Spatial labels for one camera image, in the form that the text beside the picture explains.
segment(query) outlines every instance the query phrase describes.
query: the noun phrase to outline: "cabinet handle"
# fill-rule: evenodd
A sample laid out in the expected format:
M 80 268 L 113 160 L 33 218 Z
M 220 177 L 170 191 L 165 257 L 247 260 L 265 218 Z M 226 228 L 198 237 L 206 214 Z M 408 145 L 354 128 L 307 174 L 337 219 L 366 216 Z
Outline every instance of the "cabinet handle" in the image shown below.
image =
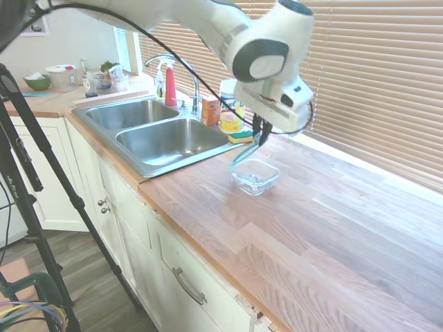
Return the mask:
M 174 273 L 174 277 L 175 279 L 177 279 L 177 281 L 179 282 L 180 286 L 182 287 L 182 289 L 185 290 L 185 292 L 191 296 L 191 298 L 198 304 L 200 304 L 201 306 L 203 305 L 203 302 L 205 300 L 205 295 L 203 293 L 200 294 L 194 294 L 189 287 L 187 287 L 185 285 L 185 283 L 183 282 L 183 280 L 180 278 L 180 274 L 183 272 L 183 270 L 181 268 L 172 268 L 172 273 Z

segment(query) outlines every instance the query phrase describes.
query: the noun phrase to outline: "small box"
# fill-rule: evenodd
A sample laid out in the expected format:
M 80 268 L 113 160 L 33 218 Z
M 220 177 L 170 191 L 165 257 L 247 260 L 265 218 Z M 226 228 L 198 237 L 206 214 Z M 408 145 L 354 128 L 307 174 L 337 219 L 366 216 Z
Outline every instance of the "small box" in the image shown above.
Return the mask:
M 201 121 L 206 126 L 216 125 L 220 121 L 220 102 L 216 97 L 204 97 L 201 101 Z

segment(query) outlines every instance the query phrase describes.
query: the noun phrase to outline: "camera stand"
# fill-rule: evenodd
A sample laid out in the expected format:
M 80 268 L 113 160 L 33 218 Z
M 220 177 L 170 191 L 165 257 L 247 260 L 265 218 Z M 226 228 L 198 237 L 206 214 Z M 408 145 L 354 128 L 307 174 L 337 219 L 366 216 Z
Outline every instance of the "camera stand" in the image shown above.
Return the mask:
M 24 124 L 28 128 L 29 133 L 39 147 L 39 150 L 45 155 L 49 165 L 53 169 L 56 177 L 68 195 L 73 207 L 78 211 L 79 215 L 84 221 L 84 224 L 86 227 L 88 227 L 93 239 L 107 260 L 112 272 L 117 276 L 119 282 L 125 289 L 134 306 L 139 309 L 141 307 L 140 302 L 135 294 L 133 294 L 132 289 L 129 287 L 126 279 L 123 277 L 120 266 L 116 264 L 100 238 L 100 235 L 92 224 L 91 219 L 84 209 L 84 201 L 73 189 L 73 186 L 64 173 L 62 166 L 53 153 L 51 144 L 44 135 L 44 132 L 37 122 L 37 119 L 21 94 L 17 83 L 3 64 L 0 64 L 0 86 L 10 98 L 10 101 L 17 110 L 17 113 L 20 115 Z M 0 102 L 0 125 L 1 128 L 3 128 L 3 130 L 0 129 L 0 172 L 7 186 L 11 190 L 15 203 L 17 204 L 17 208 L 23 216 L 26 226 L 28 227 L 28 236 L 26 236 L 25 240 L 28 243 L 34 243 L 37 246 L 48 274 L 53 278 L 57 288 L 60 291 L 60 294 L 62 295 L 62 304 L 65 308 L 69 321 L 66 331 L 80 331 L 79 322 L 72 309 L 74 303 L 69 296 L 69 292 L 60 274 L 62 267 L 57 264 L 46 237 L 44 236 L 42 227 L 33 207 L 33 203 L 35 203 L 36 198 L 33 195 L 30 195 L 26 189 L 23 178 L 21 177 L 17 164 L 12 155 L 11 147 L 14 149 L 15 155 L 19 159 L 19 162 L 22 165 L 31 185 L 33 186 L 33 189 L 38 192 L 43 190 L 43 186 L 40 183 L 38 175 L 34 170 L 28 154 L 26 153 L 23 142 L 19 138 L 11 119 L 9 118 L 3 102 Z

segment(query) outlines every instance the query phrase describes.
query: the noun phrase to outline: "double sink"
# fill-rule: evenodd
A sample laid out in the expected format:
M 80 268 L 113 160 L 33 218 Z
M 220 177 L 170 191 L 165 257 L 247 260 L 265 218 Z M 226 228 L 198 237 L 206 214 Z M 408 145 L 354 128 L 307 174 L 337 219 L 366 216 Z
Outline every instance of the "double sink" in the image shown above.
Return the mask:
M 228 136 L 190 111 L 151 98 L 74 109 L 137 173 L 151 178 L 233 149 Z

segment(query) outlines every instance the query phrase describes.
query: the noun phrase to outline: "sponge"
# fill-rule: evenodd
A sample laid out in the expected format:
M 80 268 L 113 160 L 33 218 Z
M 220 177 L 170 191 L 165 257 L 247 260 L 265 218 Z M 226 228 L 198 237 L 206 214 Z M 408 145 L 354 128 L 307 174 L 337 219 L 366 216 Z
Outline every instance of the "sponge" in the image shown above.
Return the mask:
M 252 130 L 242 131 L 241 133 L 232 133 L 228 138 L 233 144 L 250 143 L 253 141 Z

